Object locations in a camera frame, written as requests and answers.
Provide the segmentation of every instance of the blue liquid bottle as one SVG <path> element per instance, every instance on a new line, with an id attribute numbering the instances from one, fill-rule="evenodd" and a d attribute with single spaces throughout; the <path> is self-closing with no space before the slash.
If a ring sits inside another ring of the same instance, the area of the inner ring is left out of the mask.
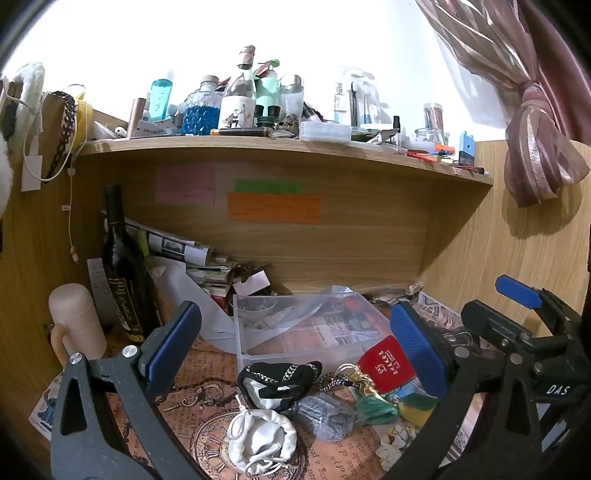
<path id="1" fill-rule="evenodd" d="M 199 90 L 189 95 L 183 118 L 185 135 L 209 135 L 212 128 L 217 128 L 222 104 L 222 96 L 215 91 L 218 82 L 216 76 L 205 75 Z"/>
<path id="2" fill-rule="evenodd" d="M 174 72 L 169 70 L 165 77 L 152 82 L 150 89 L 150 120 L 157 122 L 166 118 L 168 100 L 173 89 Z"/>

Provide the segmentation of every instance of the white drawstring pouch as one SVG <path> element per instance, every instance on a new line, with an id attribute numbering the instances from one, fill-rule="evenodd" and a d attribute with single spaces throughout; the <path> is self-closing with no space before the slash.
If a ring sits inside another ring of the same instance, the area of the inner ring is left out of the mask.
<path id="1" fill-rule="evenodd" d="M 247 410 L 228 427 L 230 460 L 241 472 L 262 475 L 278 463 L 286 463 L 296 451 L 297 433 L 286 416 L 274 410 Z"/>

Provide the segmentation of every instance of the black bottle cap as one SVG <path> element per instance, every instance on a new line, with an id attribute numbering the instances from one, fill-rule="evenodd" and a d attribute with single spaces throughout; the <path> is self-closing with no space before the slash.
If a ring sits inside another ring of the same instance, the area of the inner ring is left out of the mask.
<path id="1" fill-rule="evenodd" d="M 267 116 L 276 116 L 279 118 L 279 112 L 281 111 L 281 107 L 279 105 L 269 105 L 267 107 Z"/>

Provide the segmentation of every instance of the green sticky note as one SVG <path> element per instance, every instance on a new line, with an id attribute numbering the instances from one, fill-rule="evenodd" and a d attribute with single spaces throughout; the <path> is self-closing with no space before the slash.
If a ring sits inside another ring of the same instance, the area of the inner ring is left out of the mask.
<path id="1" fill-rule="evenodd" d="M 279 180 L 239 179 L 234 186 L 234 192 L 301 195 L 301 185 Z"/>

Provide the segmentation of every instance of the blue clamp pad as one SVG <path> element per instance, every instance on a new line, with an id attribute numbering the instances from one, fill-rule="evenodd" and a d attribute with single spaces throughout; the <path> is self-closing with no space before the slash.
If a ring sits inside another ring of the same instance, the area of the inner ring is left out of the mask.
<path id="1" fill-rule="evenodd" d="M 501 275 L 496 279 L 495 288 L 500 294 L 529 309 L 539 309 L 542 306 L 542 299 L 537 290 L 507 275 Z"/>
<path id="2" fill-rule="evenodd" d="M 184 301 L 173 318 L 144 343 L 139 370 L 147 382 L 148 400 L 168 394 L 178 369 L 201 331 L 201 321 L 199 307 L 192 301 Z"/>
<path id="3" fill-rule="evenodd" d="M 424 322 L 407 302 L 394 305 L 390 328 L 427 394 L 440 400 L 447 394 L 447 368 L 416 322 Z"/>

